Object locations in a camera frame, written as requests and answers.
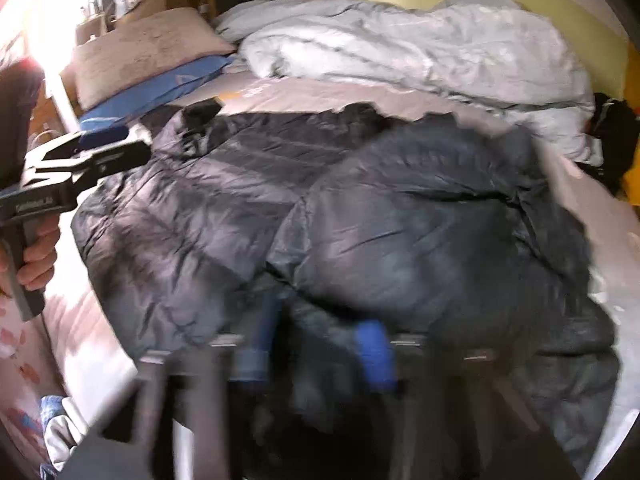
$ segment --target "blue pillow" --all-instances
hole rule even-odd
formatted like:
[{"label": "blue pillow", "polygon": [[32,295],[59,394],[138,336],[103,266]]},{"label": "blue pillow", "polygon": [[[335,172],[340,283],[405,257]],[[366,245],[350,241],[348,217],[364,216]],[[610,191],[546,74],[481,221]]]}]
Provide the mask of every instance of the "blue pillow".
[{"label": "blue pillow", "polygon": [[132,121],[215,79],[230,61],[207,56],[157,75],[97,105],[80,117],[80,126],[91,131]]}]

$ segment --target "hand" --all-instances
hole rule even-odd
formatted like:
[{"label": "hand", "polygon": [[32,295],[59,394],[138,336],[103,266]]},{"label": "hand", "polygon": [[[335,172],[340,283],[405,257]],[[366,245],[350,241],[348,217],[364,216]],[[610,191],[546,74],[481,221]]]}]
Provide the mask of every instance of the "hand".
[{"label": "hand", "polygon": [[[56,243],[60,240],[60,216],[43,218],[37,228],[38,240],[24,251],[25,265],[18,271],[18,282],[27,290],[44,288],[53,278],[53,265],[58,258]],[[0,247],[0,292],[11,296],[7,255]]]}]

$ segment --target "pillow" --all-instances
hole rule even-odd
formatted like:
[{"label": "pillow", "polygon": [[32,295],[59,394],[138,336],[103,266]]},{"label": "pillow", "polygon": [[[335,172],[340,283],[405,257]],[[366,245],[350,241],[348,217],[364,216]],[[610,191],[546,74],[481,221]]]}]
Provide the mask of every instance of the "pillow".
[{"label": "pillow", "polygon": [[91,110],[119,92],[205,56],[235,48],[191,7],[158,12],[76,47],[78,102]]},{"label": "pillow", "polygon": [[91,131],[127,123],[143,114],[193,92],[216,78],[230,60],[207,56],[147,79],[107,99],[80,117],[83,130]]}]

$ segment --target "gray comforter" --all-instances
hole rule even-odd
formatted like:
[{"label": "gray comforter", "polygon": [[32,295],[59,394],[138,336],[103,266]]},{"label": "gray comforter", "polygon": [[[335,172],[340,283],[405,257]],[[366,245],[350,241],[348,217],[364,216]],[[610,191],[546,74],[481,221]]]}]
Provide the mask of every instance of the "gray comforter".
[{"label": "gray comforter", "polygon": [[362,0],[241,4],[216,20],[261,77],[385,81],[527,123],[573,160],[590,158],[586,70],[550,20],[511,0],[406,10]]}]

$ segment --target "pink floral cloth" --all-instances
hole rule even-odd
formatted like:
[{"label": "pink floral cloth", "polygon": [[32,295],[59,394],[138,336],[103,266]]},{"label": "pink floral cloth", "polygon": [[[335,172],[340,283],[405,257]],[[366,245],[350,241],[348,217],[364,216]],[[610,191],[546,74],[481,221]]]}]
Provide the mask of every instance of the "pink floral cloth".
[{"label": "pink floral cloth", "polygon": [[36,469],[49,461],[40,423],[40,399],[48,395],[64,395],[64,388],[42,318],[22,322],[0,292],[0,422]]}]

